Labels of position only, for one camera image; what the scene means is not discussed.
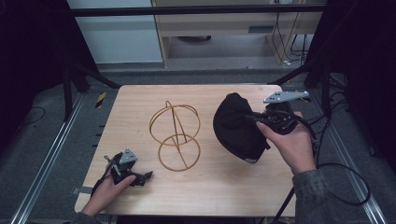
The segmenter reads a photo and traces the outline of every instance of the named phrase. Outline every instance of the black hat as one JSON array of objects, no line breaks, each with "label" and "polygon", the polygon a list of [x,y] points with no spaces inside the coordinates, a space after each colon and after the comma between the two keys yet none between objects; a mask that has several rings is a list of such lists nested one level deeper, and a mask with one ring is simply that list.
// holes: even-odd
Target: black hat
[{"label": "black hat", "polygon": [[246,116],[253,116],[248,100],[238,93],[230,93],[221,102],[215,117],[213,129],[221,144],[238,158],[255,163],[270,146],[256,124],[247,122]]}]

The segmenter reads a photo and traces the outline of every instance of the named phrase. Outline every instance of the table top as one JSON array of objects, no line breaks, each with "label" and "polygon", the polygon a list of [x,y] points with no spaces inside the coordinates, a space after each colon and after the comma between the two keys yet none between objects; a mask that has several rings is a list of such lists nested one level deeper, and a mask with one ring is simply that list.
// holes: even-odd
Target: table top
[{"label": "table top", "polygon": [[[213,131],[213,117],[225,96],[238,92],[246,98],[255,112],[262,112],[262,100],[275,91],[275,85],[139,85],[123,86],[110,112],[98,148],[93,156],[84,187],[93,187],[105,171],[107,161],[125,148],[138,157],[133,172],[153,176],[144,187],[125,190],[104,213],[115,215],[166,215],[166,216],[274,216],[292,187],[292,173],[276,147],[265,150],[255,164],[250,164],[227,151]],[[201,149],[199,160],[190,169],[181,172],[165,168],[159,160],[161,146],[149,131],[151,118],[165,102],[189,105],[191,110],[175,110],[186,134],[195,136]],[[157,139],[175,134],[170,111],[164,112],[152,125]],[[197,157],[194,141],[180,147],[187,164]],[[166,165],[182,168],[177,151],[162,146],[161,157]],[[90,195],[80,193],[75,209],[80,211]],[[295,198],[283,216],[294,216]]]}]

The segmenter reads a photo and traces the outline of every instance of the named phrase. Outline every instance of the sleeve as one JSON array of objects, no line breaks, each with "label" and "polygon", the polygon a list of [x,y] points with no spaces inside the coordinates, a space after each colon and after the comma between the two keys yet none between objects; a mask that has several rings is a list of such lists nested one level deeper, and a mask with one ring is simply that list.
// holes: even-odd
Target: sleeve
[{"label": "sleeve", "polygon": [[296,223],[343,223],[337,212],[338,201],[328,189],[319,170],[296,175],[293,179],[296,194]]},{"label": "sleeve", "polygon": [[70,222],[70,224],[102,224],[102,223],[96,220],[94,217],[90,217],[88,215],[79,212]]}]

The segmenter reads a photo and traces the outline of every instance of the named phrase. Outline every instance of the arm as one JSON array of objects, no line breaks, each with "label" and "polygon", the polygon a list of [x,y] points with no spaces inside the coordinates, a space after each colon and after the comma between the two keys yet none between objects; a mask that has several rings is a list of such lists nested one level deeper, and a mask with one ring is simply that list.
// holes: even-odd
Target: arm
[{"label": "arm", "polygon": [[268,126],[257,123],[262,134],[272,141],[283,160],[294,174],[296,193],[296,223],[338,223],[335,212],[337,201],[328,190],[326,181],[317,170],[309,131],[298,124],[289,134],[273,132]]},{"label": "arm", "polygon": [[123,179],[119,184],[114,185],[112,178],[105,178],[103,183],[99,185],[96,192],[90,200],[79,212],[70,224],[99,224],[95,217],[105,208],[107,208],[129,185],[136,179],[134,175],[130,175]]}]

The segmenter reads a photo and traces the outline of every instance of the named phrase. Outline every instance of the metal bracket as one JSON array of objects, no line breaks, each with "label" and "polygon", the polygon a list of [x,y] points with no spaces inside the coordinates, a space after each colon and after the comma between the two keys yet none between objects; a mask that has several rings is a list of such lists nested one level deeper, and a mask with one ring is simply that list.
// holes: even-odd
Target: metal bracket
[{"label": "metal bracket", "polygon": [[72,189],[72,192],[71,192],[71,193],[72,193],[72,194],[75,194],[75,195],[79,195],[80,193],[91,194],[91,192],[92,192],[92,188],[82,186],[82,187],[80,187],[80,188],[74,187],[74,188]]},{"label": "metal bracket", "polygon": [[125,148],[125,151],[122,154],[120,159],[120,164],[124,164],[131,161],[137,161],[136,155],[129,148]]},{"label": "metal bracket", "polygon": [[274,94],[265,98],[263,102],[265,104],[269,103],[282,103],[290,100],[295,100],[298,98],[309,97],[309,93],[307,91],[297,92],[297,91],[276,91]]}]

